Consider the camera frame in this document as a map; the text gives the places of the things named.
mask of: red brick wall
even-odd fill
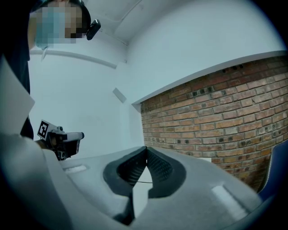
[[[273,57],[199,77],[142,103],[147,146],[212,162],[255,190],[288,139],[288,61]]]

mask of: blue chair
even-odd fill
[[[275,146],[272,151],[269,169],[258,193],[263,200],[276,194],[288,172],[288,140]]]

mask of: white ceiling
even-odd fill
[[[184,0],[84,0],[101,31],[125,44],[163,11]]]

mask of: white wall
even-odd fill
[[[130,43],[119,89],[139,103],[216,70],[279,55],[284,43],[244,0],[193,0],[165,12]]]
[[[83,132],[79,153],[84,158],[144,145],[141,114],[113,94],[117,71],[71,57],[31,55],[30,112],[34,140],[44,119],[65,132]]]
[[[84,37],[76,39],[75,44],[54,44],[49,50],[81,54],[117,65],[119,62],[126,62],[127,46],[99,31],[90,41]]]

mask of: face mask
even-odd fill
[[[35,45],[45,50],[52,44],[64,43],[65,8],[45,7],[42,11],[42,22],[37,22]]]

